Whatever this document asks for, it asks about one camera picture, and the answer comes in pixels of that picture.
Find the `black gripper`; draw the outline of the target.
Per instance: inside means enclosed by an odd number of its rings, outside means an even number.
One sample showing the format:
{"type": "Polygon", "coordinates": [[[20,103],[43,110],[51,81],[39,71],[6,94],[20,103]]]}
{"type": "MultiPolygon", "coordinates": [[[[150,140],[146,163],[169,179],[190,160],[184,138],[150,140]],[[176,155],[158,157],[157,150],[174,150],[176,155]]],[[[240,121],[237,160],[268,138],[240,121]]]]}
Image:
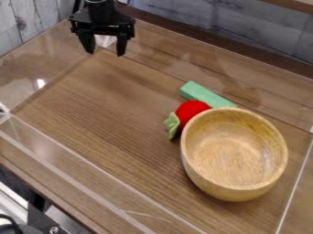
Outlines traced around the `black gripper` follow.
{"type": "Polygon", "coordinates": [[[123,14],[117,7],[115,0],[75,0],[71,15],[71,32],[78,33],[85,50],[93,54],[95,50],[95,37],[91,32],[109,36],[118,35],[117,53],[123,56],[127,41],[135,36],[135,19],[123,14]]]}

